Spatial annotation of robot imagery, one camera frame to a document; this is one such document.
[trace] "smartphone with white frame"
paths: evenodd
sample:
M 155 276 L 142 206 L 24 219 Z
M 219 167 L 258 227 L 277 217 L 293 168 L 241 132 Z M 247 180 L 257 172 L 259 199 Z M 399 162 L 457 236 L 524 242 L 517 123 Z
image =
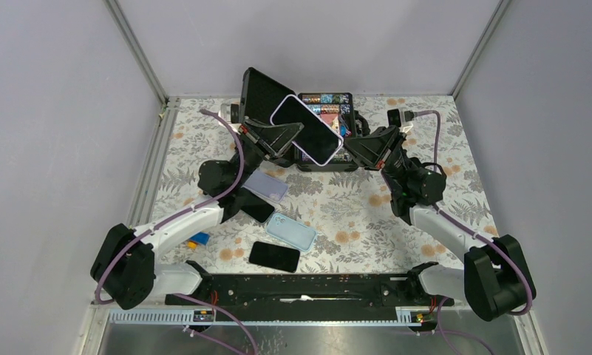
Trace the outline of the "smartphone with white frame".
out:
M 293 145 L 316 165 L 325 166 L 344 145 L 343 137 L 330 128 L 318 115 L 295 95 L 287 95 L 270 116 L 277 124 L 304 124 Z

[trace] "reflective metal surface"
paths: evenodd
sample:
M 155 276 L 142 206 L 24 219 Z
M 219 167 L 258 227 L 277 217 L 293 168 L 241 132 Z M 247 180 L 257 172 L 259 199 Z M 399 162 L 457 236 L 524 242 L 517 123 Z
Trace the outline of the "reflective metal surface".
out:
M 444 311 L 443 328 L 465 331 L 487 342 L 496 354 L 524 354 L 514 320 L 501 317 L 484 322 L 471 311 Z M 453 354 L 440 335 L 401 335 L 410 331 L 397 327 L 250 327 L 261 354 Z M 205 331 L 242 351 L 252 347 L 237 326 L 213 326 Z M 488 354 L 481 344 L 449 336 L 462 354 Z M 110 324 L 104 335 L 100 355 L 190 355 L 232 354 L 227 349 L 199 337 L 191 338 L 182 327 L 172 325 Z

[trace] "table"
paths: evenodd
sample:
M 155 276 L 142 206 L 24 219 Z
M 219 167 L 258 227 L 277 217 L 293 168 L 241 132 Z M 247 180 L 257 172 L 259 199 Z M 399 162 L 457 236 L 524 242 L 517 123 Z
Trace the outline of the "table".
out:
M 183 99 L 171 136 L 152 219 L 156 220 L 192 204 L 201 191 L 197 170 L 209 159 L 229 159 L 232 137 L 200 108 L 218 112 L 227 98 Z M 497 235 L 474 159 L 469 149 L 455 102 L 451 96 L 355 96 L 354 106 L 372 131 L 387 125 L 387 110 L 436 109 L 442 115 L 438 163 L 448 175 L 440 204 L 486 235 Z M 419 117 L 405 142 L 408 156 L 432 161 L 436 119 Z M 299 273 L 403 272 L 413 266 L 437 261 L 461 267 L 461 262 L 430 235 L 396 218 L 389 206 L 389 192 L 378 172 L 300 172 L 263 162 L 263 172 L 289 184 L 276 211 L 315 228 L 319 235 L 311 249 L 302 253 Z M 264 226 L 243 212 L 208 231 L 207 246 L 192 250 L 179 245 L 163 257 L 163 263 L 197 261 L 209 273 L 278 273 L 248 263 L 252 244 L 283 242 L 265 232 Z

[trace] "smartphone screen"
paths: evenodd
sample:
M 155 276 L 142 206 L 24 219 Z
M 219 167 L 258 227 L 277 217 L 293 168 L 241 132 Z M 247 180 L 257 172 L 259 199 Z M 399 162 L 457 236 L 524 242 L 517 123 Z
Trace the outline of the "smartphone screen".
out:
M 241 210 L 259 223 L 265 223 L 274 213 L 274 206 L 265 202 L 260 197 L 250 193 L 246 198 Z
M 267 266 L 286 272 L 296 272 L 300 250 L 254 242 L 248 261 L 258 266 Z
M 288 95 L 270 117 L 270 122 L 291 124 L 299 122 L 304 128 L 293 140 L 300 151 L 319 166 L 324 166 L 343 145 L 343 138 L 295 95 Z

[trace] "gray wall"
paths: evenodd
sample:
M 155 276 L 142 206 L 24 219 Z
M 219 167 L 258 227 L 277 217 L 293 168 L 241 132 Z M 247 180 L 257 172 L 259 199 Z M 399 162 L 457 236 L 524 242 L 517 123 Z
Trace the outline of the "gray wall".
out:
M 248 67 L 301 91 L 448 93 L 498 0 L 120 0 L 170 95 L 238 95 Z
M 63 354 L 158 103 L 102 1 L 0 1 L 0 354 Z
M 592 354 L 592 0 L 514 1 L 457 105 L 551 355 Z

